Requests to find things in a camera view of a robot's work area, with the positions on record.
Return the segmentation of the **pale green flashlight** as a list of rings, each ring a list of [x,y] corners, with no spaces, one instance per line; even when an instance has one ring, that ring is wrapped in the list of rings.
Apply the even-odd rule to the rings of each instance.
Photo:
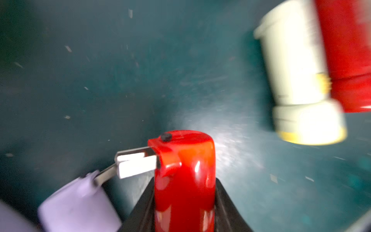
[[[274,127],[287,142],[323,146],[347,137],[344,111],[331,79],[312,1],[284,1],[254,31],[275,100]]]

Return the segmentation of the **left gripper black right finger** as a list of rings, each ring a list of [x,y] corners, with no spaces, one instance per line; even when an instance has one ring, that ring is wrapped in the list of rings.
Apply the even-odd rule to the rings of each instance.
[[[214,231],[253,232],[218,178],[215,183]]]

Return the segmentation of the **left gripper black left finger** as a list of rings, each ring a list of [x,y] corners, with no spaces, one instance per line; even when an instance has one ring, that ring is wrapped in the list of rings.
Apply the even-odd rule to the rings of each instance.
[[[155,197],[154,178],[144,190],[129,217],[123,222],[119,232],[154,232],[155,231]]]

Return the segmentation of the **red flashlight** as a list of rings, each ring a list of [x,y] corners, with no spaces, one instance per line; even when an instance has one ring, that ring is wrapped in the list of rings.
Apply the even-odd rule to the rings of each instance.
[[[174,130],[144,148],[116,154],[124,179],[154,172],[155,232],[214,231],[215,145],[195,130]]]

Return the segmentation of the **red flashlight horizontal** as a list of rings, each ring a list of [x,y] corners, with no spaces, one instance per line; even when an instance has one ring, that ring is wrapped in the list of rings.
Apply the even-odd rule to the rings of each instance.
[[[371,2],[315,2],[323,36],[331,95],[347,113],[371,110]]]

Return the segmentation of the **purple flashlight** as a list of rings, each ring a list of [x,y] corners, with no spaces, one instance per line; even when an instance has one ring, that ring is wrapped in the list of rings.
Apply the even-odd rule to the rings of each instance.
[[[1,232],[39,232],[38,228],[21,214],[1,201]]]
[[[46,232],[117,232],[122,226],[102,186],[99,171],[79,177],[49,196],[38,208]]]

